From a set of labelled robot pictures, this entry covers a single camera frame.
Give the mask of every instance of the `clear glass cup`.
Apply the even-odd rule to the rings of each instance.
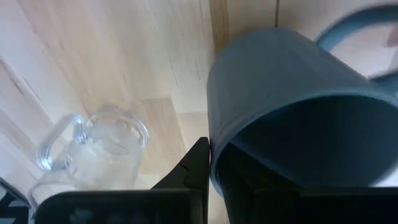
[[[70,124],[73,140],[53,160],[52,145]],[[29,191],[30,204],[35,209],[46,198],[72,190],[133,189],[148,141],[147,128],[128,111],[102,110],[87,124],[81,116],[65,116],[37,152],[46,172]]]

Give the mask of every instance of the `wood grain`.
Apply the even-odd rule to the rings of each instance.
[[[275,26],[277,0],[211,0],[216,53],[234,39],[257,29]]]
[[[177,119],[186,150],[200,137],[209,136],[207,113],[182,113],[177,115]]]
[[[234,39],[276,22],[313,39],[350,11],[397,1],[0,1],[0,176],[26,194],[42,175],[35,151],[54,123],[65,114],[87,117],[116,105],[132,109],[149,128],[137,188],[151,188],[208,135],[208,72]],[[388,32],[359,33],[364,42],[353,37],[334,54],[360,72],[374,72],[373,65],[387,65],[396,51],[380,49]],[[383,54],[372,68],[346,53],[370,46],[366,38],[377,41],[358,54],[369,60],[376,48]],[[209,221],[228,222],[212,188]]]

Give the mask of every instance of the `black plastic object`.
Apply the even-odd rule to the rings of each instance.
[[[36,223],[207,223],[210,148],[200,138],[150,190],[67,192],[45,200]]]
[[[233,144],[223,154],[220,184],[231,224],[396,222],[398,189],[306,190]]]

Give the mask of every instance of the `gray mug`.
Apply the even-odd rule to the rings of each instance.
[[[218,161],[230,144],[305,188],[369,186],[396,167],[397,99],[294,31],[233,42],[207,97],[220,195]]]

